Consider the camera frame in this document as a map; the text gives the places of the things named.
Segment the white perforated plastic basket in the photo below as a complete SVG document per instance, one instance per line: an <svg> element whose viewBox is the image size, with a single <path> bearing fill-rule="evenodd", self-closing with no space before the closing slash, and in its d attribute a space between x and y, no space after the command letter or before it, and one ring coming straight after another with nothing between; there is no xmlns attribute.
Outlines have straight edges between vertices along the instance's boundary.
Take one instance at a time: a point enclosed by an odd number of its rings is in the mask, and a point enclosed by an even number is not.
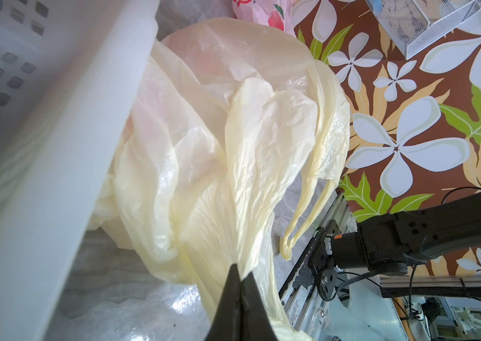
<svg viewBox="0 0 481 341"><path fill-rule="evenodd" d="M0 1L0 340L41 340L141 83L158 1Z"/></svg>

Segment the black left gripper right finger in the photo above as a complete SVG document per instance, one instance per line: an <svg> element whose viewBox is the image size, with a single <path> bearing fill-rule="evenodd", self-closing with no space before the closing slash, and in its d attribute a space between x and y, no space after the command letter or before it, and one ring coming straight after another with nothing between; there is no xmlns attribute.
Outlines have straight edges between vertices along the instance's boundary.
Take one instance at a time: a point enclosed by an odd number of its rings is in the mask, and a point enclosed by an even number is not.
<svg viewBox="0 0 481 341"><path fill-rule="evenodd" d="M240 284L240 303L240 339L277 341L253 273L250 273Z"/></svg>

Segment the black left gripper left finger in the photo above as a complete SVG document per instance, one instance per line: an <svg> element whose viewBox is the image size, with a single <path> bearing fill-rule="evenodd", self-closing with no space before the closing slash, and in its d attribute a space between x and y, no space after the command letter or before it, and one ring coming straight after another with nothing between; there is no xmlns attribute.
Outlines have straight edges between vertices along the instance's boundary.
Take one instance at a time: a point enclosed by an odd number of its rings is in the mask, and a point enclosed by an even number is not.
<svg viewBox="0 0 481 341"><path fill-rule="evenodd" d="M219 305L206 341L234 341L242 337L242 281L238 267L230 267Z"/></svg>

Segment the pink apple-print plastic bag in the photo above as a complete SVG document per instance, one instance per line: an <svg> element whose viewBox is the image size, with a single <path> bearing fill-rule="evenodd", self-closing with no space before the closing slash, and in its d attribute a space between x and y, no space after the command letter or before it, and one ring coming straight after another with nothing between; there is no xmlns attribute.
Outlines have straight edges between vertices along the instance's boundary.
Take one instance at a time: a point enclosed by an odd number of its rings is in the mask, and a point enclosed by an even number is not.
<svg viewBox="0 0 481 341"><path fill-rule="evenodd" d="M291 22L291 0L233 0L233 12L237 19L263 26L270 26L295 35Z"/></svg>

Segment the yellow orange-print plastic bag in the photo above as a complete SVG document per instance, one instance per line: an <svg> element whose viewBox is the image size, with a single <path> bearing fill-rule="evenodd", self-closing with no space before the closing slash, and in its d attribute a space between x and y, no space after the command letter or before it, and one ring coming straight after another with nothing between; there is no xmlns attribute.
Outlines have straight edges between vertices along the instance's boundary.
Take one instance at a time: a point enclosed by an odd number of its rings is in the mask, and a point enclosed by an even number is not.
<svg viewBox="0 0 481 341"><path fill-rule="evenodd" d="M289 259L338 187L350 120L340 80L294 36L233 18L190 25L153 45L88 229L158 279L196 285L212 320L236 265L274 336L307 340L277 292L274 209L300 178Z"/></svg>

